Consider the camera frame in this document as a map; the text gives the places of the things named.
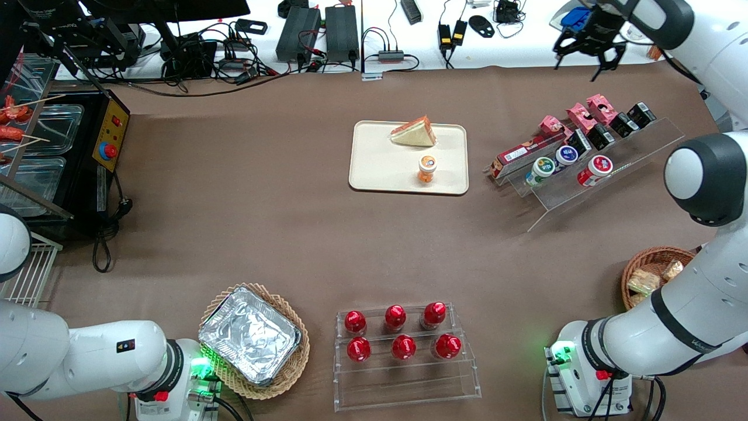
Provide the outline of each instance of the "acrylic display stand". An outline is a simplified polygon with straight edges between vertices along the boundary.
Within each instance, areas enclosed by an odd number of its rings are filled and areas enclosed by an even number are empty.
[[[447,304],[447,318],[437,330],[424,330],[419,325],[425,306],[404,308],[408,317],[398,333],[384,332],[386,309],[362,311],[367,318],[364,337],[372,348],[371,356],[362,363],[348,358],[346,350],[354,336],[343,323],[347,312],[337,314],[333,366],[335,412],[481,396],[475,356],[452,304]],[[432,342],[445,333],[462,341],[460,355],[451,360],[431,354]],[[409,360],[397,360],[391,353],[392,341],[402,334],[416,342],[416,354]]]
[[[597,151],[592,147],[592,150],[580,162],[550,176],[534,187],[528,186],[525,182],[525,176],[530,171],[531,164],[506,177],[520,197],[532,193],[545,208],[545,213],[527,229],[527,232],[530,232],[541,221],[547,222],[552,219],[551,217],[578,206],[589,199],[593,193],[601,191],[614,181],[641,168],[649,163],[656,153],[684,138],[684,134],[667,118],[653,121],[625,139],[621,139],[613,131],[611,134],[616,137],[613,144],[602,151]],[[546,156],[552,156],[553,153],[555,149],[549,151]],[[592,157],[598,154],[605,155],[613,161],[613,172],[595,186],[583,187],[577,182],[577,174],[584,170]]]

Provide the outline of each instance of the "beige tray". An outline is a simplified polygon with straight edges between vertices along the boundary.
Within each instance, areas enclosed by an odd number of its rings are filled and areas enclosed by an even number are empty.
[[[392,143],[390,131],[404,123],[359,121],[353,128],[348,182],[357,190],[461,195],[468,191],[468,134],[463,126],[432,124],[436,145],[430,148]],[[436,158],[434,180],[418,180],[418,161]]]

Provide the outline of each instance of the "foil-covered container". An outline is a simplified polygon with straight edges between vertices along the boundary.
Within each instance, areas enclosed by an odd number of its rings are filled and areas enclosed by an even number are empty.
[[[301,331],[246,287],[229,294],[197,337],[252,384],[267,387],[301,342]]]

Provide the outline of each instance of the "blue object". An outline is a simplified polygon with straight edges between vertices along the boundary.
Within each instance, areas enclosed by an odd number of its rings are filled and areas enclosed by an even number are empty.
[[[586,7],[575,7],[571,9],[566,16],[561,19],[561,26],[571,28],[574,32],[579,32],[587,23],[589,9]]]

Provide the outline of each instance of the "woven basket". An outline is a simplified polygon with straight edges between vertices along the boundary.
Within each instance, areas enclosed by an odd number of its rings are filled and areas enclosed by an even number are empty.
[[[651,249],[645,249],[638,252],[628,261],[626,268],[623,270],[623,275],[621,276],[621,295],[623,296],[623,305],[626,306],[627,310],[631,310],[634,307],[634,303],[631,301],[631,296],[637,293],[628,289],[626,283],[631,278],[631,275],[634,274],[636,269],[645,270],[659,276],[661,287],[667,283],[662,279],[662,274],[665,272],[667,265],[670,264],[671,261],[679,260],[685,266],[694,256],[695,255],[692,252],[670,246],[652,247]]]
[[[260,296],[277,311],[286,316],[291,323],[298,327],[302,334],[301,344],[299,344],[296,351],[286,361],[278,372],[278,375],[275,376],[275,379],[273,379],[273,382],[268,387],[258,387],[247,382],[247,379],[241,372],[239,372],[239,370],[234,368],[231,364],[226,363],[205,345],[202,345],[203,354],[208,356],[210,359],[211,366],[218,378],[220,378],[226,386],[238,395],[250,399],[270,399],[286,392],[294,383],[296,383],[298,378],[301,377],[301,373],[304,371],[307,361],[309,361],[309,333],[296,312],[293,311],[288,302],[286,302],[280,295],[270,294],[263,285],[245,283],[237,284],[219,294],[205,310],[205,314],[200,321],[200,327],[203,326],[205,320],[213,313],[213,310],[223,302],[224,298],[240,286],[244,286]]]

